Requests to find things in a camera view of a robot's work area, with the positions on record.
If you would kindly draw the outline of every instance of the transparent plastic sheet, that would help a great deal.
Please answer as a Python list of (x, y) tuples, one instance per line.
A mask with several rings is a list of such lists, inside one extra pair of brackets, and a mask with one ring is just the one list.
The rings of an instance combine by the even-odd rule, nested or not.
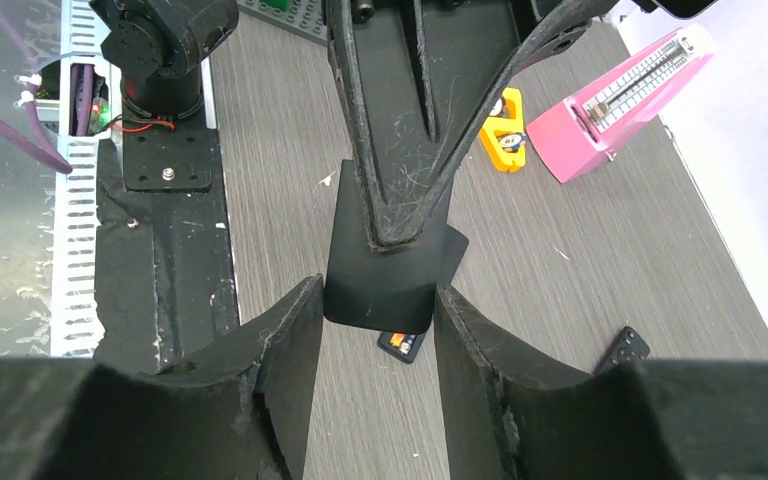
[[(15, 31), (0, 22), (0, 118), (36, 142), (15, 77), (60, 54), (60, 2), (0, 0), (0, 12)], [(54, 189), (52, 170), (0, 137), (0, 355), (48, 352)]]

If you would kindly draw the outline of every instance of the gray metal surface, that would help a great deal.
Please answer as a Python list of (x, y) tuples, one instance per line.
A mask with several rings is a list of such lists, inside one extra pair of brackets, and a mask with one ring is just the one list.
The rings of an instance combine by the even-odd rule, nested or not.
[[(2, 1), (2, 13), (35, 55), (59, 53), (60, 13), (52, 2)], [(30, 67), (0, 25), (0, 117), (33, 138), (24, 110), (13, 107)], [(54, 172), (0, 138), (0, 355), (48, 352)]]
[(286, 12), (259, 0), (237, 0), (237, 4), (241, 12), (280, 29), (323, 46), (328, 43), (328, 29), (322, 22), (321, 0), (291, 0)]
[[(214, 80), (241, 311), (251, 318), (324, 271), (349, 146), (325, 51), (241, 21), (246, 33), (216, 53)], [(594, 26), (514, 79), (527, 118), (627, 55), (615, 32)], [(472, 240), (455, 285), (571, 365), (592, 369), (626, 324), (655, 357), (768, 359), (768, 331), (658, 122), (616, 162), (566, 186), (533, 152), (519, 172), (497, 172), (476, 142), (451, 223)], [(306, 478), (448, 478), (433, 338), (412, 366), (375, 340), (326, 324)]]

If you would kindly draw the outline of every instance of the gray wood table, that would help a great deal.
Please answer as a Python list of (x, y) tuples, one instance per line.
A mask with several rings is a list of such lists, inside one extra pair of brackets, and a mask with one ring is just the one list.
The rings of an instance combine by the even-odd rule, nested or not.
[[(534, 118), (628, 56), (597, 24), (512, 85)], [(325, 49), (247, 16), (214, 58), (245, 318), (324, 272), (349, 144)], [(455, 285), (491, 320), (593, 368), (632, 325), (660, 358), (765, 358), (768, 331), (692, 179), (652, 122), (616, 162), (558, 184), (529, 152), (497, 172), (476, 142), (450, 223), (472, 241)], [(433, 338), (413, 366), (376, 333), (326, 323), (306, 478), (447, 479)]]

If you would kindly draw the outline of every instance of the pink metronome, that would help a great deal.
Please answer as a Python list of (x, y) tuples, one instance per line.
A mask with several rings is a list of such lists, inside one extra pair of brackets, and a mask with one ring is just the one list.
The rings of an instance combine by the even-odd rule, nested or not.
[(561, 183), (613, 160), (708, 63), (714, 40), (699, 25), (679, 28), (622, 62), (526, 126)]

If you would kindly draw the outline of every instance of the yellow toy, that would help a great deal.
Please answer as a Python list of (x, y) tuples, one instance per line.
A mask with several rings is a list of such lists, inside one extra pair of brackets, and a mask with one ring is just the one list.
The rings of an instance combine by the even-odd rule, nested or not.
[(513, 173), (525, 166), (524, 131), (522, 93), (508, 87), (493, 106), (478, 134), (497, 170)]

